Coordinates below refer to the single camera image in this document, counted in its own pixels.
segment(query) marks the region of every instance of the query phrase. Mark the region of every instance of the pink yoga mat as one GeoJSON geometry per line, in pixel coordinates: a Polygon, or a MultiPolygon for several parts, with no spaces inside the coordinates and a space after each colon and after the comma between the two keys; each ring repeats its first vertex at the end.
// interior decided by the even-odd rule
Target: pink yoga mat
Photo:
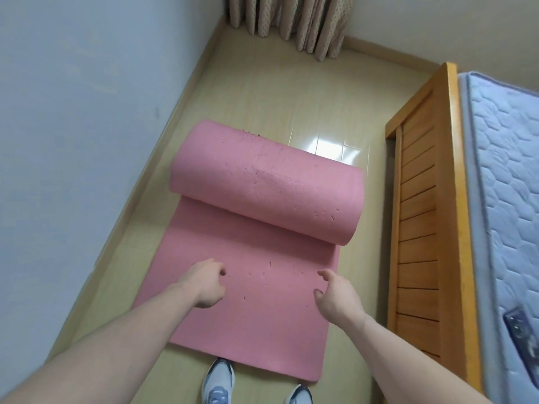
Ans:
{"type": "Polygon", "coordinates": [[[316,381],[328,323],[313,289],[337,269],[363,207],[363,172],[212,121],[172,161],[182,195],[133,307],[200,260],[226,265],[226,296],[194,309],[170,342],[316,381]]]}

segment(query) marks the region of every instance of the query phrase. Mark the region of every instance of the curtain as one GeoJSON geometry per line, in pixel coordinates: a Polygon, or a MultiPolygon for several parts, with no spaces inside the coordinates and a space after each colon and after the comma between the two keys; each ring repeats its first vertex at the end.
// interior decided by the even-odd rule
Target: curtain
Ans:
{"type": "Polygon", "coordinates": [[[354,0],[229,0],[230,24],[238,28],[245,18],[247,30],[267,36],[270,26],[288,41],[296,34],[298,51],[319,61],[336,58],[354,0]]]}

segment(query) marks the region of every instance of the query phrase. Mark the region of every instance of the shoe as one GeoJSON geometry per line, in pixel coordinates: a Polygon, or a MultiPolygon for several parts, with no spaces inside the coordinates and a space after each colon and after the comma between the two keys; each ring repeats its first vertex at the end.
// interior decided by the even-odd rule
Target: shoe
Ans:
{"type": "Polygon", "coordinates": [[[235,381],[232,363],[215,360],[202,383],[202,404],[231,404],[235,381]]]}
{"type": "Polygon", "coordinates": [[[309,387],[298,384],[285,400],[285,404],[313,404],[309,387]]]}

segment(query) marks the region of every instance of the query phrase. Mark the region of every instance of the baseboard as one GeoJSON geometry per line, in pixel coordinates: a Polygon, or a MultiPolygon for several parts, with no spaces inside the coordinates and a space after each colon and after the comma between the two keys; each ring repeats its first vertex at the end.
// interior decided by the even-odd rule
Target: baseboard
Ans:
{"type": "Polygon", "coordinates": [[[345,35],[342,47],[351,49],[362,54],[373,56],[384,61],[393,62],[403,67],[420,70],[433,74],[440,67],[440,64],[420,58],[415,55],[406,54],[395,49],[382,45],[360,40],[353,36],[345,35]]]}
{"type": "Polygon", "coordinates": [[[191,76],[189,77],[189,80],[187,81],[187,84],[185,85],[182,95],[179,97],[178,102],[176,103],[176,107],[170,115],[170,118],[166,124],[165,129],[163,130],[163,133],[159,137],[159,140],[157,141],[157,144],[155,145],[152,154],[146,162],[146,165],[141,175],[138,177],[138,180],[135,183],[135,186],[133,187],[129,198],[127,199],[124,209],[120,213],[120,216],[118,217],[114,228],[108,236],[107,242],[101,250],[99,257],[97,258],[93,272],[86,280],[86,283],[84,284],[83,289],[79,293],[79,296],[75,304],[73,305],[70,314],[64,322],[64,326],[62,326],[62,329],[60,330],[60,333],[58,334],[58,337],[54,342],[54,345],[52,346],[49,356],[47,357],[47,361],[51,360],[59,353],[62,353],[71,345],[75,336],[75,332],[77,331],[77,328],[79,327],[79,324],[83,319],[84,314],[90,307],[90,304],[95,294],[97,293],[99,282],[103,278],[104,272],[111,261],[112,255],[114,254],[116,247],[120,243],[120,240],[125,233],[125,229],[129,224],[129,220],[131,219],[131,216],[133,215],[133,212],[137,207],[137,204],[146,188],[146,185],[148,184],[148,181],[150,180],[150,177],[152,176],[155,168],[157,167],[157,163],[159,162],[159,159],[161,158],[161,155],[163,154],[166,145],[168,144],[168,142],[170,142],[172,134],[178,126],[179,119],[181,118],[183,111],[185,110],[185,107],[189,99],[191,98],[198,84],[198,81],[200,80],[213,54],[213,51],[215,50],[219,42],[225,25],[226,19],[225,16],[223,16],[215,26],[215,29],[213,30],[213,33],[208,40],[196,67],[194,68],[191,76]]]}

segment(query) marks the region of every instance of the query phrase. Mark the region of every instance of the bed frame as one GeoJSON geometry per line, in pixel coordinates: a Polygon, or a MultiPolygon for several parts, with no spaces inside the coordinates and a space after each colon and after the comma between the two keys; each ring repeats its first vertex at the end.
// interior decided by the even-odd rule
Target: bed frame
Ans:
{"type": "Polygon", "coordinates": [[[482,392],[456,65],[385,127],[395,139],[387,327],[482,392]]]}

